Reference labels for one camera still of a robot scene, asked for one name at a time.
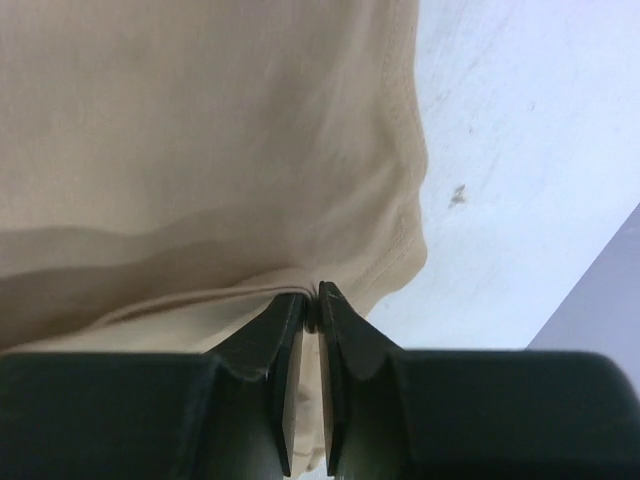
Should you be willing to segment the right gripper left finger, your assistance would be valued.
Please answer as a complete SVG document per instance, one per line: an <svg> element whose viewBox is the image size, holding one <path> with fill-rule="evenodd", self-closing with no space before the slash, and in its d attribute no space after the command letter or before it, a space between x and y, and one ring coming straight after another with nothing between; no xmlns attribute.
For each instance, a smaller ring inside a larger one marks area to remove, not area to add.
<svg viewBox="0 0 640 480"><path fill-rule="evenodd" d="M204 353L3 356L2 477L289 475L304 316L281 294Z"/></svg>

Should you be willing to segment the beige t shirt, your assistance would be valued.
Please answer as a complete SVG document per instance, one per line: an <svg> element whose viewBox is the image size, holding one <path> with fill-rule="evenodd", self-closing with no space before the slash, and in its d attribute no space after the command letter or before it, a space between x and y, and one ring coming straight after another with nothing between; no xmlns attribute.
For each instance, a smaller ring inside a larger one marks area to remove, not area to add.
<svg viewBox="0 0 640 480"><path fill-rule="evenodd" d="M282 478L327 468L319 288L366 316L427 258L419 11L3 2L1 359L204 353L301 294Z"/></svg>

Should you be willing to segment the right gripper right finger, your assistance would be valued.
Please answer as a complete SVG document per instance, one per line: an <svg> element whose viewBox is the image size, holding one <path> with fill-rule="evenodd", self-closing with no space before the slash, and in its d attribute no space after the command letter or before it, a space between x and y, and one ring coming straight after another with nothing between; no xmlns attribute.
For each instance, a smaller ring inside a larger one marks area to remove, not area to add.
<svg viewBox="0 0 640 480"><path fill-rule="evenodd" d="M319 288L337 479L635 479L639 401L595 353L406 350Z"/></svg>

